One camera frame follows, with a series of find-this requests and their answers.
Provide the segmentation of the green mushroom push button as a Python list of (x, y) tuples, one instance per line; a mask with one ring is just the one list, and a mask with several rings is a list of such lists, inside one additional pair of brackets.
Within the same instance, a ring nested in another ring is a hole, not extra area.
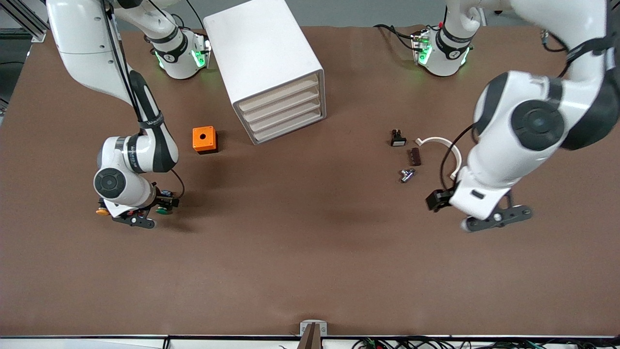
[(162, 190), (162, 192), (159, 193), (159, 196), (166, 197), (166, 199), (164, 201), (160, 201), (157, 204), (157, 208), (155, 209), (155, 212), (162, 216), (167, 216), (169, 214), (172, 214), (173, 192), (170, 190)]

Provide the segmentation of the orange push-button enclosure box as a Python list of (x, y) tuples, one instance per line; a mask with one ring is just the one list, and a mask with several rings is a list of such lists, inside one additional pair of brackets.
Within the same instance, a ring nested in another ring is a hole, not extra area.
[(216, 129), (213, 126), (193, 128), (192, 148), (200, 155), (219, 152)]

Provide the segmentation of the white curved plastic bracket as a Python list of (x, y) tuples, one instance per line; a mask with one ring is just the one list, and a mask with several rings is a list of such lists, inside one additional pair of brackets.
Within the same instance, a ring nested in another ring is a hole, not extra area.
[(446, 146), (448, 148), (448, 150), (450, 152), (452, 152), (452, 154), (454, 154), (454, 157), (455, 157), (455, 160), (456, 160), (456, 168), (455, 168), (455, 170), (450, 175), (451, 179), (453, 179), (453, 180), (456, 179), (460, 169), (462, 168), (463, 157), (461, 155), (461, 152), (460, 152), (459, 148), (456, 145), (454, 145), (452, 143), (452, 141), (449, 141), (448, 139), (445, 139), (443, 137), (429, 137), (429, 138), (426, 138), (426, 139), (418, 138), (418, 139), (415, 140), (415, 142), (416, 142), (416, 144), (418, 146), (423, 146), (426, 143), (431, 143), (431, 142), (436, 142), (436, 143), (439, 143), (441, 145)]

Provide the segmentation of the white drawer cabinet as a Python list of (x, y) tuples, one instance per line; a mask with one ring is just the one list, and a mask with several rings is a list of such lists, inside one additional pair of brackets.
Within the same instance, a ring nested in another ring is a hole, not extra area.
[(205, 17), (203, 25), (231, 106), (254, 145), (265, 142), (255, 143), (238, 102), (299, 78), (317, 74), (316, 99), (327, 117), (324, 69), (285, 0), (249, 0)]

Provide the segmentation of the white table edge rail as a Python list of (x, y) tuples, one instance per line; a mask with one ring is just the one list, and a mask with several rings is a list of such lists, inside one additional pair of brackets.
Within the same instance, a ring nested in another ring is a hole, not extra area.
[[(296, 349), (300, 335), (0, 336), (0, 349)], [(327, 335), (324, 349), (620, 349), (620, 335)]]

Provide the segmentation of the aluminium frame profile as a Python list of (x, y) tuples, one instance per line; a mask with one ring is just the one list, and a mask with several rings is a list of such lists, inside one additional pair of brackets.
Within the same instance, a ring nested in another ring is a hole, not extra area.
[(0, 39), (41, 43), (48, 30), (46, 0), (0, 0)]

